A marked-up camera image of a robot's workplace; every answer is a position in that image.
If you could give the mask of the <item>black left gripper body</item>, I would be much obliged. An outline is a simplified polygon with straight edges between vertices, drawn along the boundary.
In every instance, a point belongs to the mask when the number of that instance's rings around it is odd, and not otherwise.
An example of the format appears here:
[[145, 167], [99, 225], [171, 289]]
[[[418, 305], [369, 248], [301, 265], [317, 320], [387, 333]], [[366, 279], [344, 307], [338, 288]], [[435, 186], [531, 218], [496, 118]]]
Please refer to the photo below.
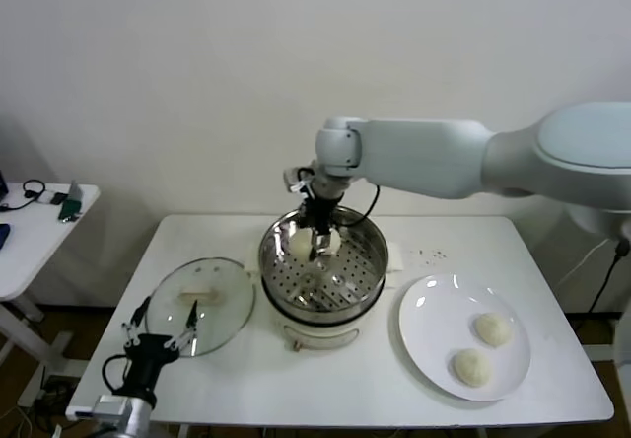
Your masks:
[[154, 392], [162, 368], [178, 360], [178, 349], [169, 345], [170, 336], [141, 333], [139, 343], [125, 346], [130, 361], [122, 389], [126, 394]]

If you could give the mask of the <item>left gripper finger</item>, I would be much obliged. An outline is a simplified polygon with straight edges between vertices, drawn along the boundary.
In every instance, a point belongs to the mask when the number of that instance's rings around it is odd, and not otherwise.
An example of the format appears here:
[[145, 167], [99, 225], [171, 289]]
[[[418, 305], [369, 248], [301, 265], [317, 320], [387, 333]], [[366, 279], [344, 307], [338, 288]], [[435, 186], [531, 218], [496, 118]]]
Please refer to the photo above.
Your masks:
[[180, 335], [173, 336], [171, 339], [169, 339], [165, 343], [165, 349], [184, 350], [188, 345], [191, 345], [193, 343], [193, 340], [196, 339], [197, 337], [197, 305], [198, 305], [198, 301], [195, 300], [188, 314], [183, 332]]
[[147, 313], [151, 302], [151, 297], [147, 296], [143, 302], [137, 307], [130, 320], [122, 323], [121, 328], [125, 337], [124, 346], [137, 346], [140, 344], [140, 327], [143, 324], [144, 317]]

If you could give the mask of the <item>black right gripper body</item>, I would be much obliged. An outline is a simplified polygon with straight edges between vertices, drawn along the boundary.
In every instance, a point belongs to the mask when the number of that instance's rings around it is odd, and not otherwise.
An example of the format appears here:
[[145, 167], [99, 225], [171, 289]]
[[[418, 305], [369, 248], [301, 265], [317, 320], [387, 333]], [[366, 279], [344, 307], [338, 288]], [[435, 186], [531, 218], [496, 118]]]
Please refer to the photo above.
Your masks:
[[329, 235], [331, 219], [338, 200], [304, 200], [299, 207], [298, 226], [317, 235]]

